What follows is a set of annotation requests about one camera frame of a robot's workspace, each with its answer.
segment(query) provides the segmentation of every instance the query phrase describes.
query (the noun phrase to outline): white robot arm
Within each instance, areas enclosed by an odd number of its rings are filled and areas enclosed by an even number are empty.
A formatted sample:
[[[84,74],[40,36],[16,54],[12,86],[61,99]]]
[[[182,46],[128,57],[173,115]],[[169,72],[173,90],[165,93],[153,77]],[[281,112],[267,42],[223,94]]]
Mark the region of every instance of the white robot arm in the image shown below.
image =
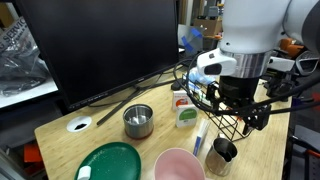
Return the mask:
[[[224,12],[220,48],[201,54],[197,68],[203,75],[220,75],[220,102],[231,108],[255,103],[259,78],[281,38],[292,37],[320,54],[319,0],[226,0]],[[269,116],[243,118],[248,128],[261,130]]]

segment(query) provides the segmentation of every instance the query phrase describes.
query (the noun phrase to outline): metal cup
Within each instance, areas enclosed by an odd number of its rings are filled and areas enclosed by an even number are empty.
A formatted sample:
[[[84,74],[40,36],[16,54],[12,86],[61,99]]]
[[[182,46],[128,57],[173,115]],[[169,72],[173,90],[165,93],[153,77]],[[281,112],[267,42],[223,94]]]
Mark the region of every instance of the metal cup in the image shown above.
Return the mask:
[[[145,104],[135,104],[123,113],[126,134],[134,139],[142,139],[153,131],[153,111]]]
[[[213,141],[205,162],[211,172],[219,176],[226,176],[230,173],[237,153],[237,148],[232,142],[225,138],[217,138]]]

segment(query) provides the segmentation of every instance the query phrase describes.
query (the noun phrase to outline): wooden table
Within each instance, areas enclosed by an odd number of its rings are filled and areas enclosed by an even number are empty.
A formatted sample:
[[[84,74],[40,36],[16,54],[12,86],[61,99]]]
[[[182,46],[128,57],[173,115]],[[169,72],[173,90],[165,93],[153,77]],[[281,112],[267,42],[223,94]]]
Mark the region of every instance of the wooden table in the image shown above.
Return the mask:
[[[130,89],[106,98],[98,103],[127,97]],[[265,89],[259,85],[256,101],[266,99]],[[172,110],[172,91],[170,85],[158,87],[132,100],[101,126],[96,122],[106,115],[111,107],[84,107],[78,111],[45,124],[35,130],[46,171],[50,180],[73,179],[82,160],[97,147],[115,141],[126,142],[136,148],[142,160],[142,180],[153,178],[153,167],[158,155],[168,148],[179,147],[190,152],[199,128],[177,128],[176,113]],[[124,132],[122,114],[124,110],[136,103],[148,104],[154,111],[154,131],[147,139],[133,140]],[[290,106],[289,102],[273,104],[275,108]],[[85,130],[70,133],[66,126],[78,116],[90,116],[92,124]],[[200,112],[198,119],[207,118]],[[217,137],[218,129],[211,124],[207,138],[199,151],[198,159],[202,163],[206,176],[212,179],[281,179],[284,153],[287,139],[289,113],[271,115],[269,124],[262,131],[253,131],[249,137],[235,142],[238,155],[232,165],[230,174],[219,177],[211,173],[204,163],[211,142]]]

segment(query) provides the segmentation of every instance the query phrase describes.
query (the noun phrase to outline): monitor screen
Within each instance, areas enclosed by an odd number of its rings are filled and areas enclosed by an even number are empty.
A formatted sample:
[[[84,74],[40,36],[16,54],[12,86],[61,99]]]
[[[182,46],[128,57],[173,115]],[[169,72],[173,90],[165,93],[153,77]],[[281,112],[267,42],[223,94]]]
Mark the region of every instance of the monitor screen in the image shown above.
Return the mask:
[[[17,0],[69,109],[178,62],[173,0]]]

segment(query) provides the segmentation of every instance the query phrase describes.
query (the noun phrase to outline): pink bowl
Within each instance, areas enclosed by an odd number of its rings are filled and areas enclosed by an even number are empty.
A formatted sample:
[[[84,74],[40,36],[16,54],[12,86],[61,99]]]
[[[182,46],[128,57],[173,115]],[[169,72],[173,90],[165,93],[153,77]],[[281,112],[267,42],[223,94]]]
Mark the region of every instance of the pink bowl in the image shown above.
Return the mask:
[[[190,152],[171,148],[159,155],[154,166],[155,180],[205,180],[199,160]]]

